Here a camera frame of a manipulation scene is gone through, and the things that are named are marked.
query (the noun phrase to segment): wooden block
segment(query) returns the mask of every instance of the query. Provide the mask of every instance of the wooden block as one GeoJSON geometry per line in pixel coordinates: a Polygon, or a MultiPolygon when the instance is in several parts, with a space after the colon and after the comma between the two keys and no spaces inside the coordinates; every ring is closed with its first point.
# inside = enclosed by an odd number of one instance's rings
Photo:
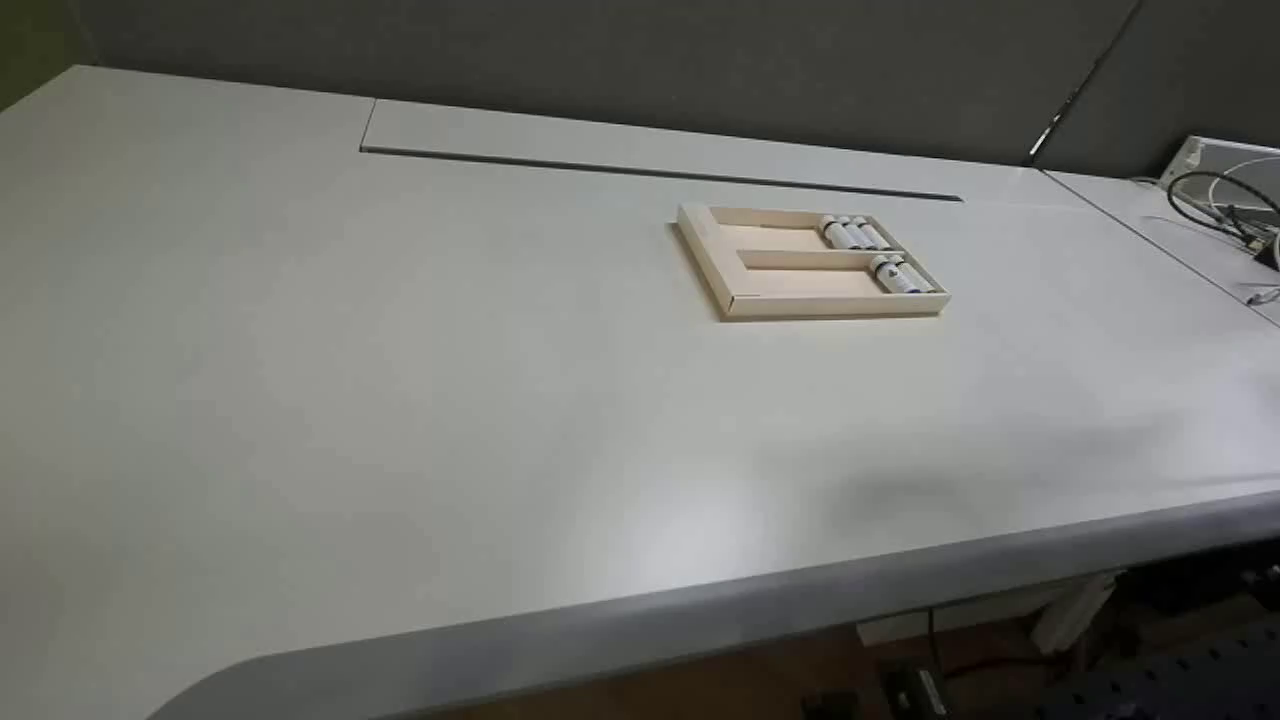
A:
{"type": "Polygon", "coordinates": [[[819,210],[768,206],[680,206],[680,237],[729,320],[815,320],[815,315],[940,315],[944,284],[873,216],[933,292],[886,292],[873,276],[886,252],[827,248],[819,210]]]}

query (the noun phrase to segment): floor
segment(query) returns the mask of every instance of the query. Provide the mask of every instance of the floor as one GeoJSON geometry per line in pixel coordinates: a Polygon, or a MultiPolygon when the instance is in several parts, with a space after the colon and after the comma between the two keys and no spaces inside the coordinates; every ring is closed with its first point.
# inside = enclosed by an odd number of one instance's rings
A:
{"type": "MultiPolygon", "coordinates": [[[[1142,624],[1146,646],[1161,651],[1216,626],[1256,620],[1260,605],[1235,596],[1182,620],[1129,614],[1142,624]]],[[[938,640],[940,666],[956,671],[982,658],[1033,655],[1033,620],[944,633],[938,640]]],[[[926,640],[860,646],[851,626],[798,634],[729,655],[648,666],[631,674],[594,678],[578,687],[514,694],[480,707],[444,711],[444,720],[806,720],[799,703],[827,690],[858,694],[858,720],[893,720],[878,666],[927,663],[926,640]]],[[[1084,663],[1001,663],[951,674],[949,698],[960,715],[1033,698],[1041,687],[1084,663]]]]}

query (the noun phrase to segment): wooden frame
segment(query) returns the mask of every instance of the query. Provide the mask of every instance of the wooden frame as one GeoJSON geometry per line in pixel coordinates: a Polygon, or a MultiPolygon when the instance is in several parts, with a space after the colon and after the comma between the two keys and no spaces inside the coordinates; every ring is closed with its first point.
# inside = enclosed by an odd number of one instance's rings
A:
{"type": "Polygon", "coordinates": [[[886,292],[873,276],[886,252],[827,248],[824,219],[833,216],[684,204],[680,237],[729,320],[938,315],[949,304],[944,284],[878,216],[858,223],[873,223],[933,292],[886,292]]]}

